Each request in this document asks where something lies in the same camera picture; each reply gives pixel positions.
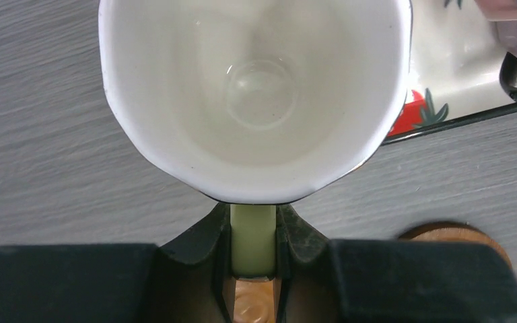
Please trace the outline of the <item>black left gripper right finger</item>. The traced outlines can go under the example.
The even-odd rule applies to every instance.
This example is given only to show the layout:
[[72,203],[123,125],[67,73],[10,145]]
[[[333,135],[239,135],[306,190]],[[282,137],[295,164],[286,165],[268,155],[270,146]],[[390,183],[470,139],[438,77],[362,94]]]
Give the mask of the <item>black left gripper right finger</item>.
[[329,239],[277,207],[278,322],[517,322],[517,278],[491,247]]

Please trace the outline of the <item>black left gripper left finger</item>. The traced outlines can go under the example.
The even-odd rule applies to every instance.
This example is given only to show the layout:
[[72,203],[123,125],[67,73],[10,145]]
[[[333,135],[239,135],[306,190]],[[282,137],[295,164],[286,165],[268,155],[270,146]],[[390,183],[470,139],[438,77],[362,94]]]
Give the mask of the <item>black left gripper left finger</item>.
[[228,213],[163,246],[0,246],[0,322],[230,322]]

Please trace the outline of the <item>brown wooden coaster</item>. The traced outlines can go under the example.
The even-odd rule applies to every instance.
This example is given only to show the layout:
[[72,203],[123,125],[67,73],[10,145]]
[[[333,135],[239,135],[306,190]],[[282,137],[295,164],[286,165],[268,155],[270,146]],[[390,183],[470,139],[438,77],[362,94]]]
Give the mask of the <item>brown wooden coaster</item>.
[[236,281],[235,323],[275,323],[272,281]]
[[503,260],[512,267],[505,249],[489,235],[476,227],[456,221],[433,221],[408,229],[398,237],[399,240],[426,242],[466,242],[483,244],[493,248]]

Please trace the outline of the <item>light green mug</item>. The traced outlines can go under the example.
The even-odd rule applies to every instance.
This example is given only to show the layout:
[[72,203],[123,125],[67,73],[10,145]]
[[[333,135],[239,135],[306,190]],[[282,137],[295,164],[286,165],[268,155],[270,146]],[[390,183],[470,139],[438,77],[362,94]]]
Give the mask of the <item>light green mug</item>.
[[275,206],[377,150],[408,90],[410,1],[101,1],[104,93],[154,166],[231,207],[232,272],[275,272]]

